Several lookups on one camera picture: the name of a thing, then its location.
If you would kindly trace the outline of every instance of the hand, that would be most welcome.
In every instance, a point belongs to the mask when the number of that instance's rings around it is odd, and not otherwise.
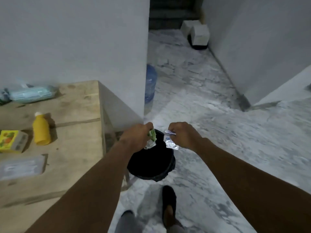
[[[196,145],[202,142],[201,135],[186,122],[171,123],[169,130],[176,133],[170,136],[172,141],[183,148],[195,151]]]
[[[148,133],[151,129],[153,129],[153,124],[151,122],[145,125],[136,124],[123,132],[120,141],[125,142],[133,154],[146,146],[147,141],[150,140]]]

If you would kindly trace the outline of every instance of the trash can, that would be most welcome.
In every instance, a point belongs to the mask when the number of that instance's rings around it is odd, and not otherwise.
[[[166,148],[162,132],[155,129],[155,133],[156,146],[134,153],[127,165],[132,175],[143,180],[161,181],[175,169],[174,150]]]

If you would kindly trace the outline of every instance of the staircase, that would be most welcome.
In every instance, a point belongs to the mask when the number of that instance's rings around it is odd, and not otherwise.
[[[200,17],[203,0],[150,0],[149,29],[178,29]]]

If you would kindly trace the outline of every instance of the yellow bottle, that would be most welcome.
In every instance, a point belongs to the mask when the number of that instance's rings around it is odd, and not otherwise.
[[[32,124],[34,130],[35,143],[37,145],[47,145],[51,143],[51,135],[49,129],[49,123],[44,118],[44,114],[35,113],[36,119]]]

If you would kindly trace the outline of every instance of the floor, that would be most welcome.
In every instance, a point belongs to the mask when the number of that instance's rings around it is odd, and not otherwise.
[[[159,78],[145,122],[165,130],[171,122],[187,121],[222,149],[311,193],[311,99],[241,112],[211,53],[191,49],[178,30],[149,33],[148,62]],[[131,177],[109,232],[127,209],[142,232],[166,232],[160,198],[166,184],[176,192],[176,217],[186,232],[255,232],[194,152],[180,149],[175,157],[175,170],[160,182]]]

